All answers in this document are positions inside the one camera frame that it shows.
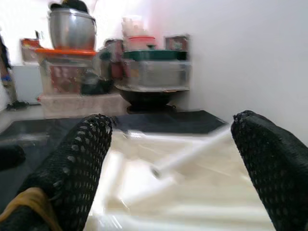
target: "orange tray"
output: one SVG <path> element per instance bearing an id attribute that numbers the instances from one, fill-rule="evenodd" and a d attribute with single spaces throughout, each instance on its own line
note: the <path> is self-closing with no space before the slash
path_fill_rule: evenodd
<path id="1" fill-rule="evenodd" d="M 87 50 L 60 50 L 60 49 L 37 48 L 35 49 L 35 52 L 40 54 L 49 54 L 49 55 L 58 55 L 58 54 L 85 55 L 85 56 L 96 55 L 95 51 L 87 51 Z"/>

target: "white cabinet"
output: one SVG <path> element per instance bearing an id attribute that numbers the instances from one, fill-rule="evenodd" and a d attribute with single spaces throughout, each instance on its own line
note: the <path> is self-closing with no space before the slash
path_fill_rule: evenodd
<path id="1" fill-rule="evenodd" d="M 31 104 L 37 103 L 37 97 L 43 93 L 39 65 L 13 66 L 13 78 L 17 99 Z"/>

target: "black bowl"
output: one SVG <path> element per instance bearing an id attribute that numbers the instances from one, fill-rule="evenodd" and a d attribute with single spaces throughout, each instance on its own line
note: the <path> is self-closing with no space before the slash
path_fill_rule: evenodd
<path id="1" fill-rule="evenodd" d="M 120 94 L 131 105 L 140 108 L 161 107 L 170 102 L 177 92 L 139 92 L 120 90 Z"/>

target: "yellow strap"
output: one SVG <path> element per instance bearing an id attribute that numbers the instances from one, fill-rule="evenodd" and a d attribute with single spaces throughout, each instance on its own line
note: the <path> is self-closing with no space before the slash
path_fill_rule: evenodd
<path id="1" fill-rule="evenodd" d="M 21 205 L 30 207 L 38 213 L 47 223 L 51 231 L 62 231 L 58 224 L 57 217 L 53 211 L 52 205 L 49 202 L 48 196 L 40 188 L 29 188 L 18 194 L 5 208 L 0 215 L 0 223 L 3 222 L 9 215 Z"/>

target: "white wall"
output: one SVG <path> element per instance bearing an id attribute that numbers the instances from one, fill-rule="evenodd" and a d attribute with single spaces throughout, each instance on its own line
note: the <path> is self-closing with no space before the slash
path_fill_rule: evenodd
<path id="1" fill-rule="evenodd" d="M 232 121 L 245 109 L 308 144 L 307 0 L 153 0 L 157 36 L 192 36 L 185 109 Z"/>
<path id="2" fill-rule="evenodd" d="M 151 12 L 151 0 L 99 0 L 93 16 L 97 22 L 96 48 L 107 38 L 122 38 L 122 17 L 139 15 L 145 24 Z"/>
<path id="3" fill-rule="evenodd" d="M 51 47 L 48 33 L 47 0 L 0 0 L 1 36 L 12 65 L 21 64 L 20 39 L 35 38 L 35 30 L 45 34 L 44 45 Z"/>

